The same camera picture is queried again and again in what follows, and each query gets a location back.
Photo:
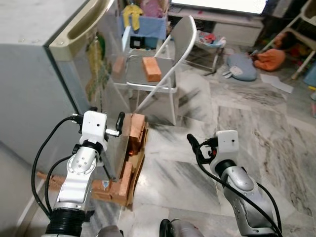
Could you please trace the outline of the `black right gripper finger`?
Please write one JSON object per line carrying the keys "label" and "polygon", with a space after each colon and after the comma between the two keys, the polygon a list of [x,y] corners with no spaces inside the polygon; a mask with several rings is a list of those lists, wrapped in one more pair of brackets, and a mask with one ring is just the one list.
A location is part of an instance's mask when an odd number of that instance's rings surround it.
{"label": "black right gripper finger", "polygon": [[187,134],[187,140],[190,143],[192,147],[192,151],[196,155],[196,157],[202,157],[201,149],[199,149],[200,144],[198,140],[192,135],[192,134]]}

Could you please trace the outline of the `orange brick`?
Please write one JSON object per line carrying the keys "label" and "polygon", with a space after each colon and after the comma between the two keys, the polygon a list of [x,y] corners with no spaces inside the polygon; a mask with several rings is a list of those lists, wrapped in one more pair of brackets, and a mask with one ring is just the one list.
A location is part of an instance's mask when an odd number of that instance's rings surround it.
{"label": "orange brick", "polygon": [[156,57],[142,57],[142,66],[147,82],[159,82],[162,79],[162,72]]}
{"label": "orange brick", "polygon": [[128,154],[133,156],[142,148],[145,135],[145,116],[142,114],[131,115],[131,127],[129,131]]}
{"label": "orange brick", "polygon": [[123,167],[122,176],[119,179],[118,189],[116,197],[118,199],[127,199],[129,183],[131,182],[131,176],[133,171],[133,164],[130,161],[126,161]]}

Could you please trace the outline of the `green yellow door sticker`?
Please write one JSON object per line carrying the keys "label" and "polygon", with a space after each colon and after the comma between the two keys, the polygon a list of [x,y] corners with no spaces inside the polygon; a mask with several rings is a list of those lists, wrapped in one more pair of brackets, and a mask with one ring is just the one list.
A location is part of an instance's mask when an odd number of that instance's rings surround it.
{"label": "green yellow door sticker", "polygon": [[91,77],[85,86],[85,92],[89,101],[93,101],[97,93],[106,88],[111,70],[108,69],[110,64],[106,57],[107,47],[103,34],[96,32],[95,36],[89,39],[85,52]]}

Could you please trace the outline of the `small black box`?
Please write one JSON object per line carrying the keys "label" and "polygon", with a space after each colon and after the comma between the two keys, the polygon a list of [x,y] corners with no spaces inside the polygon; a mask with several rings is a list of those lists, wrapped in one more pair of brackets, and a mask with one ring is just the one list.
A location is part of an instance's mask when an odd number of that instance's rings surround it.
{"label": "small black box", "polygon": [[145,38],[131,36],[129,38],[129,47],[131,49],[145,49]]}

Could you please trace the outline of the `grey robot right leg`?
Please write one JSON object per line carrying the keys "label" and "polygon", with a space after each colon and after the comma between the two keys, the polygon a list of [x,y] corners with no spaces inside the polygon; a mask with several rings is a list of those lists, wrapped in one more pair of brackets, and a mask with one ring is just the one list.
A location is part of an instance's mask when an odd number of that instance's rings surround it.
{"label": "grey robot right leg", "polygon": [[158,237],[204,237],[204,235],[188,221],[163,219],[160,222]]}

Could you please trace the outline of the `grey robot leg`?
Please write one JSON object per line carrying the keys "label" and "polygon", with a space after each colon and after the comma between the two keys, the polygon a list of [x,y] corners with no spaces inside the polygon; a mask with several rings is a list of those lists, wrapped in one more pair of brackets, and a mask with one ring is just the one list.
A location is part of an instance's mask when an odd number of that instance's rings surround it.
{"label": "grey robot leg", "polygon": [[204,237],[204,235],[188,221],[163,219],[160,222],[158,237]]}
{"label": "grey robot leg", "polygon": [[102,228],[96,237],[124,237],[123,231],[116,225],[107,226]]}

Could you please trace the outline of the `light blue stool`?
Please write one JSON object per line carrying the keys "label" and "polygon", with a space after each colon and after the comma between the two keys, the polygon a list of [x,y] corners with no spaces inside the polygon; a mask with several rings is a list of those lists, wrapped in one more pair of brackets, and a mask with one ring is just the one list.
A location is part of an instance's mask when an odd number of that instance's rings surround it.
{"label": "light blue stool", "polygon": [[316,87],[316,63],[311,64],[309,70],[305,73],[303,81],[311,87]]}

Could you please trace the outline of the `white paper sheet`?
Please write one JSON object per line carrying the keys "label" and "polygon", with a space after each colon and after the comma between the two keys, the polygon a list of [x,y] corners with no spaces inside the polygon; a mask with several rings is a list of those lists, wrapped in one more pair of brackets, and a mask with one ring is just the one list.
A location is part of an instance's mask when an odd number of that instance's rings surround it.
{"label": "white paper sheet", "polygon": [[292,93],[293,92],[293,89],[294,89],[293,86],[285,84],[284,82],[280,81],[280,79],[278,77],[276,77],[276,76],[267,75],[267,74],[261,74],[260,78],[261,78],[262,82],[268,83],[271,86],[273,86],[273,87],[275,87],[277,89],[280,89],[283,92],[286,92],[286,93]]}

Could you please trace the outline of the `grey robot left leg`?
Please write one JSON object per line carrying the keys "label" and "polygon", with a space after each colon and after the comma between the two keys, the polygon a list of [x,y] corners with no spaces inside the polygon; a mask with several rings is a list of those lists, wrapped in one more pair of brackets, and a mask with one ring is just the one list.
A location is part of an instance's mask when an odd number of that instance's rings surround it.
{"label": "grey robot left leg", "polygon": [[124,237],[123,231],[116,225],[107,226],[102,228],[96,237]]}

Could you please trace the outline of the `yellow plush toy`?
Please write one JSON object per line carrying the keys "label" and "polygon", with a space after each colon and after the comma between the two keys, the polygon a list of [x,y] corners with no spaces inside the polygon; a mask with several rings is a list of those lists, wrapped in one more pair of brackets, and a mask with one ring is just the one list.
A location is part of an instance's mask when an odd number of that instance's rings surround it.
{"label": "yellow plush toy", "polygon": [[140,29],[140,16],[144,14],[144,10],[136,4],[129,4],[124,7],[122,12],[124,27],[131,26],[133,31]]}

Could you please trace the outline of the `colourful baby bouncer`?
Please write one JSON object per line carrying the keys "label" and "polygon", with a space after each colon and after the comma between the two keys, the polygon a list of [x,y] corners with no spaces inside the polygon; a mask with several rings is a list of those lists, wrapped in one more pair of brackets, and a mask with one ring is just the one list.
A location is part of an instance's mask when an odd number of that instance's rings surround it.
{"label": "colourful baby bouncer", "polygon": [[218,64],[221,62],[226,43],[227,40],[224,37],[198,30],[197,40],[185,62],[198,69],[206,70],[208,75],[214,74],[219,68]]}

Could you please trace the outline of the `orange doll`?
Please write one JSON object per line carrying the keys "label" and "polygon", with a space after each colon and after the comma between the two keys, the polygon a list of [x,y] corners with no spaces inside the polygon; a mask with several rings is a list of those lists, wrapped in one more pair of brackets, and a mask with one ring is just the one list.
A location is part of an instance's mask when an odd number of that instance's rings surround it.
{"label": "orange doll", "polygon": [[286,52],[280,49],[268,49],[265,52],[254,54],[251,58],[255,68],[265,72],[274,72],[284,63]]}

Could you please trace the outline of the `white baby high chair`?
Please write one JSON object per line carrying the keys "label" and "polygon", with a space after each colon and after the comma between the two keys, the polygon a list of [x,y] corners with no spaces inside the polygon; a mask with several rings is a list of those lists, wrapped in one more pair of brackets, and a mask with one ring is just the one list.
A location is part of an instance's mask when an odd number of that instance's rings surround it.
{"label": "white baby high chair", "polygon": [[280,34],[285,32],[293,33],[298,41],[310,49],[307,58],[292,74],[291,78],[296,80],[316,54],[316,0],[307,0],[300,13],[280,31]]}

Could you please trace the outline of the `pink cloth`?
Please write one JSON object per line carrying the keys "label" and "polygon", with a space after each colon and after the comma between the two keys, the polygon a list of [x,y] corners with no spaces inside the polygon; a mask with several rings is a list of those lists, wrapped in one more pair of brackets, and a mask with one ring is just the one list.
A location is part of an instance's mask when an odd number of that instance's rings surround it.
{"label": "pink cloth", "polygon": [[162,18],[166,15],[169,0],[139,0],[144,16]]}

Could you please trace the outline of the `white television cabinet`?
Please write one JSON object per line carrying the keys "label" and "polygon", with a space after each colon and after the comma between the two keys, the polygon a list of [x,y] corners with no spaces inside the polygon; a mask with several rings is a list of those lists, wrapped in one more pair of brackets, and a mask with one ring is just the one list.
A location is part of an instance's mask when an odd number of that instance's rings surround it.
{"label": "white television cabinet", "polygon": [[264,27],[263,18],[260,16],[247,16],[243,14],[212,13],[185,9],[179,13],[168,11],[169,16],[192,16],[196,20],[213,23],[208,33],[224,37],[230,44],[241,46],[254,46]]}

